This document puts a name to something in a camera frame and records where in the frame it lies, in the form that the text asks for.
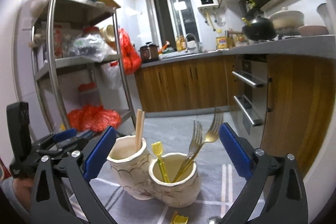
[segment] window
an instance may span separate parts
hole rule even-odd
[[[160,46],[169,41],[176,48],[176,37],[185,37],[187,33],[194,34],[199,41],[191,0],[152,0],[152,7]]]

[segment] person's hand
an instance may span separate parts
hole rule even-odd
[[[33,179],[14,179],[13,189],[17,200],[29,212],[31,188],[34,185]]]

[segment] gray tablecloth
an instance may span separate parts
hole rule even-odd
[[[202,178],[197,200],[185,208],[170,208],[157,199],[137,200],[114,182],[110,165],[106,162],[90,184],[96,195],[119,224],[169,224],[174,211],[188,216],[188,223],[208,223],[210,217],[223,216],[236,200],[246,181],[238,176],[233,165],[198,165]],[[70,198],[78,217],[86,220],[75,196]],[[250,219],[259,216],[264,206],[260,197]]]

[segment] round metal object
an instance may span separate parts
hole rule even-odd
[[[293,154],[288,154],[287,155],[287,158],[289,158],[290,160],[294,160],[295,159],[295,156]]]
[[[209,224],[218,224],[222,219],[219,216],[209,218]]]
[[[256,153],[257,155],[259,155],[259,156],[263,156],[263,155],[265,154],[265,151],[262,150],[262,149],[260,149],[260,148],[258,148],[258,149],[255,150],[255,153]]]
[[[47,155],[45,155],[41,158],[41,161],[46,162],[48,159],[49,159],[49,157]]]
[[[74,157],[74,158],[77,158],[80,154],[81,154],[80,151],[75,150],[75,151],[73,151],[73,152],[71,153],[71,156]]]

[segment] oven handle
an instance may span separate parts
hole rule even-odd
[[[236,76],[237,78],[239,78],[244,83],[246,83],[249,86],[253,87],[254,89],[256,89],[256,88],[262,88],[267,83],[267,82],[265,82],[265,83],[255,83],[255,82],[251,81],[250,79],[244,77],[243,75],[241,75],[240,73],[235,72],[235,71],[232,71],[232,74],[234,76]]]
[[[242,103],[239,101],[238,97],[233,96],[233,99],[236,101],[237,105],[239,106],[239,108],[244,112],[244,114],[247,116],[247,118],[249,119],[249,122],[251,124],[252,127],[258,127],[258,126],[262,126],[263,125],[263,121],[261,119],[256,119],[253,120],[252,117],[250,116],[250,114],[248,114],[248,112],[246,111],[245,107],[242,105]]]

